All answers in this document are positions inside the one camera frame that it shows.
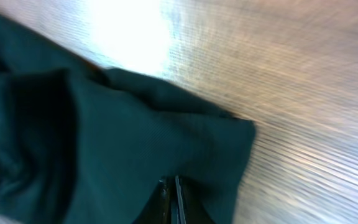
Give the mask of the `black polo shirt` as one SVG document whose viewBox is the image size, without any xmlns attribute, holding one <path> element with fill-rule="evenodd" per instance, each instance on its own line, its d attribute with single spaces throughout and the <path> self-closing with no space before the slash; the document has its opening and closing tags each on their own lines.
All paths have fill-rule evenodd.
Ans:
<svg viewBox="0 0 358 224">
<path fill-rule="evenodd" d="M 169 82 L 103 70 L 0 16 L 0 215 L 132 223 L 160 179 L 187 179 L 230 223 L 255 139 L 249 120 Z"/>
</svg>

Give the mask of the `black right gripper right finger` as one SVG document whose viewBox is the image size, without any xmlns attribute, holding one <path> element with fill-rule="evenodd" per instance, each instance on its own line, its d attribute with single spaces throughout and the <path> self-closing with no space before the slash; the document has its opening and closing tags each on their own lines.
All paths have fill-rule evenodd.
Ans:
<svg viewBox="0 0 358 224">
<path fill-rule="evenodd" d="M 179 224 L 214 224 L 187 179 L 177 175 L 175 187 Z"/>
</svg>

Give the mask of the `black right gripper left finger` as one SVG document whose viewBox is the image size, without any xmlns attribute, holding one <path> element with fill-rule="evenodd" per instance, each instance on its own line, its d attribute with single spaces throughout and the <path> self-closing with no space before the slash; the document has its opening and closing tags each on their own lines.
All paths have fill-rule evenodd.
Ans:
<svg viewBox="0 0 358 224">
<path fill-rule="evenodd" d="M 133 224 L 171 224 L 172 222 L 173 179 L 159 180 L 149 200 Z"/>
</svg>

